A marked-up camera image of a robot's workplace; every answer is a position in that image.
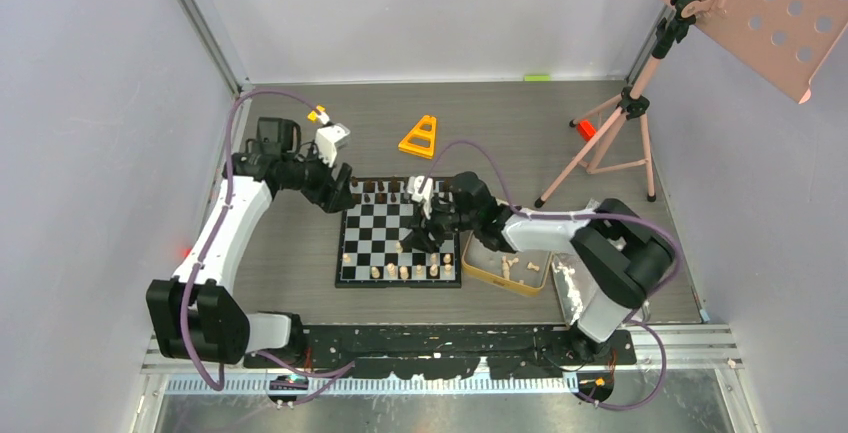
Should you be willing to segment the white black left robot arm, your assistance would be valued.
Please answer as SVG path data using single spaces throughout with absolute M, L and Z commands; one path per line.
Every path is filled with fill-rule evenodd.
M 146 304 L 160 353 L 171 359 L 234 365 L 258 350 L 284 367 L 307 352 L 299 315 L 246 313 L 233 298 L 239 265 L 260 218 L 280 191 L 300 193 L 324 212 L 354 205 L 352 168 L 337 161 L 350 131 L 325 115 L 303 142 L 292 120 L 262 117 L 244 150 L 230 155 L 213 215 L 168 280 L 154 280 Z

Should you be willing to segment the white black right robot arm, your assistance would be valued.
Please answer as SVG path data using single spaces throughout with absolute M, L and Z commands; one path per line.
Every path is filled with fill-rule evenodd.
M 467 232 L 485 248 L 518 254 L 542 251 L 577 257 L 595 292 L 574 323 L 571 350 L 596 363 L 611 348 L 612 334 L 679 269 L 680 247 L 622 201 L 608 198 L 594 209 L 546 214 L 497 199 L 474 172 L 448 181 L 438 197 L 433 179 L 412 176 L 405 192 L 413 204 L 405 247 L 433 253 L 447 237 Z

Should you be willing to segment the orange triangular plastic frame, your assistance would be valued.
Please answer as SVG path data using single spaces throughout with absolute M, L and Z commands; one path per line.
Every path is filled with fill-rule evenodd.
M 435 156 L 438 119 L 424 115 L 398 143 L 402 153 L 432 160 Z

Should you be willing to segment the black white chess board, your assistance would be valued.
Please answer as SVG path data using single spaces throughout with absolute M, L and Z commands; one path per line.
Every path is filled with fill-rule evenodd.
M 459 288 L 462 285 L 458 235 L 446 240 L 437 253 L 404 250 L 400 241 L 409 233 L 413 203 L 399 177 L 363 177 L 351 180 L 357 204 L 342 213 L 334 285 L 337 288 Z M 351 263 L 343 263 L 343 255 Z M 454 275 L 444 275 L 443 256 L 452 256 Z M 438 278 L 429 276 L 430 266 L 440 267 Z M 414 277 L 423 265 L 425 277 Z M 399 277 L 406 266 L 409 278 Z

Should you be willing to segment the gold tin box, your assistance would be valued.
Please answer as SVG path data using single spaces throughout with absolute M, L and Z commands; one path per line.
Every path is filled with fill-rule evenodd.
M 463 271 L 484 283 L 525 297 L 537 296 L 547 283 L 552 254 L 544 251 L 495 252 L 470 236 L 461 255 Z

